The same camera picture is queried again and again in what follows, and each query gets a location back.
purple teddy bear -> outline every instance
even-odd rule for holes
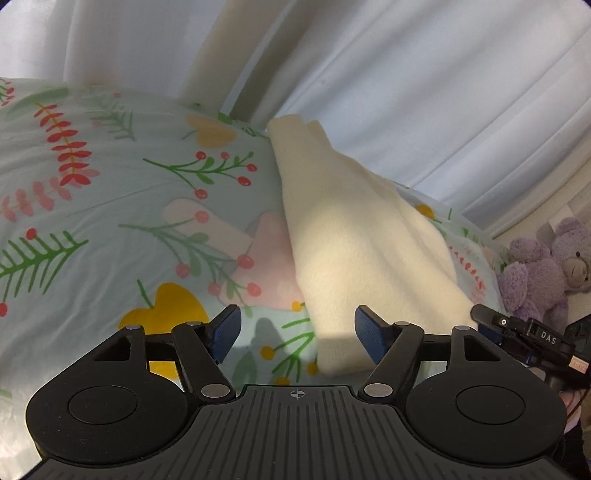
[[[499,276],[499,290],[510,314],[543,321],[564,332],[569,316],[567,293],[591,287],[591,232],[574,217],[556,227],[549,249],[530,238],[517,238],[509,246],[515,260]]]

white curtain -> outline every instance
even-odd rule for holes
[[[590,27],[583,0],[12,0],[0,75],[318,119],[496,235],[587,159],[563,161],[591,130]]]

teddy bear snout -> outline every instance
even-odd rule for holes
[[[563,264],[566,283],[570,288],[580,287],[587,278],[587,264],[580,258],[568,258]]]

teddy bear head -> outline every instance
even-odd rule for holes
[[[566,276],[569,293],[591,288],[591,231],[575,217],[562,220],[556,227],[552,258]]]

cream sweater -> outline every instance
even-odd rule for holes
[[[355,335],[361,304],[427,333],[476,327],[443,238],[390,182],[336,152],[318,122],[289,115],[268,131],[321,372],[373,368]]]

